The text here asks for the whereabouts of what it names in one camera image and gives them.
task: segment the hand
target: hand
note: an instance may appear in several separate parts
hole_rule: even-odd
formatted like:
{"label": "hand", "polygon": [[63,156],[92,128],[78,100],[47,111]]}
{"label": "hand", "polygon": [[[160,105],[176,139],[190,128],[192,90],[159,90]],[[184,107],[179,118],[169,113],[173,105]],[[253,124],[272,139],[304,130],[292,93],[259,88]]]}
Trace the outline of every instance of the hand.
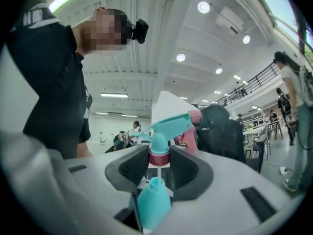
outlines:
{"label": "hand", "polygon": [[290,127],[292,130],[297,130],[297,122],[296,121],[290,121]]}
{"label": "hand", "polygon": [[122,134],[118,135],[118,139],[119,139],[120,141],[124,141],[123,138],[124,138],[124,137],[123,137]]}

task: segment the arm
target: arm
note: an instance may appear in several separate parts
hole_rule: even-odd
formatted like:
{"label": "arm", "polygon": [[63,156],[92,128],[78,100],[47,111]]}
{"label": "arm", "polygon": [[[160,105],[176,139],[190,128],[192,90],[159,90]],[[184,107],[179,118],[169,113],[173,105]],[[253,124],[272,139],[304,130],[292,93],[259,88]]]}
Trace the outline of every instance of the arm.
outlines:
{"label": "arm", "polygon": [[291,79],[289,77],[285,77],[283,78],[283,81],[289,91],[289,97],[290,97],[290,105],[291,105],[291,119],[294,119],[295,116],[295,103],[296,103],[296,99],[295,99],[295,89],[293,86],[293,83],[291,81]]}
{"label": "arm", "polygon": [[76,154],[78,158],[82,157],[92,157],[91,152],[88,150],[87,143],[79,143],[77,144]]}

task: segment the table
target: table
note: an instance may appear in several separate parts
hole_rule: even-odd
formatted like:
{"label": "table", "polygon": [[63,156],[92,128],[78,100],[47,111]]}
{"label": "table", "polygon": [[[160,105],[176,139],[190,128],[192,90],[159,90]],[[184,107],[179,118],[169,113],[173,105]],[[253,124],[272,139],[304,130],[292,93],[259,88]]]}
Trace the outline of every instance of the table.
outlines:
{"label": "table", "polygon": [[271,126],[271,125],[275,125],[275,139],[276,139],[276,137],[277,137],[277,125],[278,125],[279,131],[280,131],[280,136],[281,136],[282,139],[283,139],[282,129],[281,129],[281,127],[280,127],[280,122],[279,122],[279,120],[277,120],[277,121],[275,121],[275,122],[272,122],[272,123],[269,123],[269,125],[270,125],[270,126]]}
{"label": "table", "polygon": [[252,153],[252,157],[254,158],[254,154],[253,154],[253,143],[254,143],[254,139],[253,136],[255,133],[261,132],[263,131],[265,128],[264,126],[261,127],[257,127],[257,128],[248,128],[247,130],[245,130],[243,132],[243,135],[247,135],[248,136],[248,140],[249,140],[249,144],[250,144],[250,149],[251,149],[251,153]]}

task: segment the person sitting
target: person sitting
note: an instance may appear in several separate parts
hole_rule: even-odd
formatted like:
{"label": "person sitting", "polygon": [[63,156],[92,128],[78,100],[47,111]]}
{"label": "person sitting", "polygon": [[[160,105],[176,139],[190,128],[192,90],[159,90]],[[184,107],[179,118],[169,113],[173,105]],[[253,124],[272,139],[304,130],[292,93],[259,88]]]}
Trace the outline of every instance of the person sitting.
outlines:
{"label": "person sitting", "polygon": [[269,119],[270,119],[270,122],[271,122],[271,123],[273,123],[273,122],[275,122],[275,121],[278,121],[277,113],[274,112],[274,110],[271,110],[271,111],[270,111],[270,117],[269,117]]}
{"label": "person sitting", "polygon": [[107,150],[105,153],[109,153],[109,152],[113,152],[113,151],[118,151],[118,150],[122,150],[125,148],[128,148],[128,140],[125,136],[125,131],[120,131],[118,135],[116,135],[113,139],[113,143],[114,145]]}

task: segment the ceiling beam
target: ceiling beam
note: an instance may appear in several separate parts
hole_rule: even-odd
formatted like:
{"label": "ceiling beam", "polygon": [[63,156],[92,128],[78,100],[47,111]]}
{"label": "ceiling beam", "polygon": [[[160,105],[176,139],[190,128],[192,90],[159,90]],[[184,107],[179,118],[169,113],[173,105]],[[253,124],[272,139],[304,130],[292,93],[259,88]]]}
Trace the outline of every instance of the ceiling beam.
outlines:
{"label": "ceiling beam", "polygon": [[189,7],[190,0],[174,0],[173,7],[170,13],[170,20],[165,29],[165,33],[162,36],[166,41],[161,41],[162,46],[160,46],[161,51],[159,56],[156,58],[158,80],[155,83],[153,102],[157,102],[160,95],[161,89],[163,87],[166,74],[171,65],[171,57],[175,50],[176,42],[179,36],[181,25],[186,16],[186,11]]}
{"label": "ceiling beam", "polygon": [[188,68],[194,68],[196,70],[202,70],[202,71],[205,71],[205,72],[210,73],[210,74],[214,74],[215,73],[215,71],[211,70],[210,68],[203,67],[203,66],[198,65],[196,63],[189,63],[188,61],[172,62],[172,64],[185,66],[185,67],[188,67]]}
{"label": "ceiling beam", "polygon": [[94,102],[92,103],[95,107],[106,107],[108,106],[108,103],[111,104],[136,104],[138,106],[151,106],[152,102],[151,101],[142,101],[142,100],[130,100],[130,99],[120,99],[120,98],[105,98],[101,96],[94,97]]}
{"label": "ceiling beam", "polygon": [[195,78],[195,77],[184,76],[184,75],[179,75],[179,74],[169,73],[167,75],[169,77],[172,77],[172,78],[185,79],[185,80],[188,80],[188,81],[194,81],[194,82],[201,83],[201,84],[205,84],[207,82],[207,81],[205,81],[203,79],[198,79],[198,78]]}
{"label": "ceiling beam", "polygon": [[111,80],[122,79],[125,80],[156,80],[157,74],[139,73],[139,72],[101,72],[101,73],[87,73],[84,77],[88,80]]}

